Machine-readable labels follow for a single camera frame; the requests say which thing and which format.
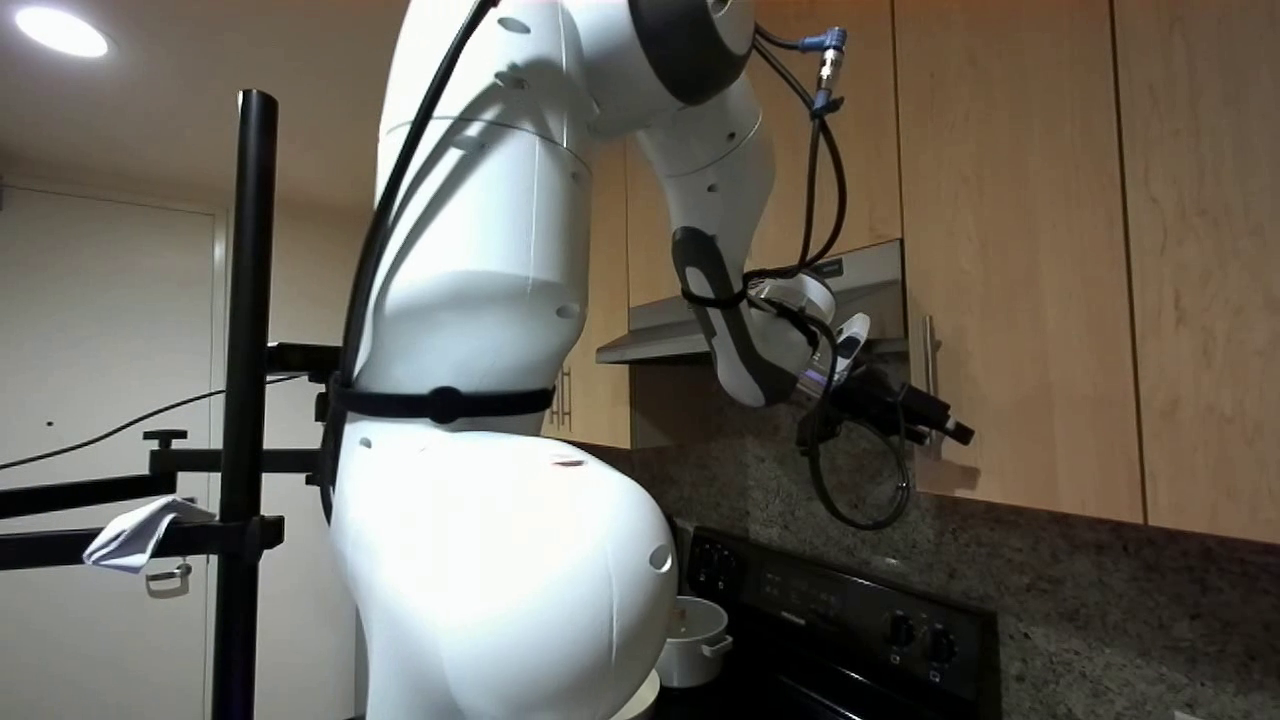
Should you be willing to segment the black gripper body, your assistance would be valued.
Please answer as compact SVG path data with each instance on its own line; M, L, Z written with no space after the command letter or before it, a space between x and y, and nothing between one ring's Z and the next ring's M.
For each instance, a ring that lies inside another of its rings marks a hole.
M925 444L934 432L952 432L952 409L885 371L879 362L859 362L845 381L837 381L822 405L799 418L799 449L818 449L833 438L845 424L871 427L889 438L913 438Z

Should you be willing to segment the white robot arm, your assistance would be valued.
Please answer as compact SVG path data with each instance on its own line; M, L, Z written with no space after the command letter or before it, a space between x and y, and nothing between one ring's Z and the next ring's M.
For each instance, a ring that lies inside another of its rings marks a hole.
M662 503L546 432L610 135L640 141L664 182L678 284L734 399L971 434L857 358L863 323L807 263L750 263L772 182L744 76L759 38L753 0L410 5L325 427L363 720L610 720L662 661Z

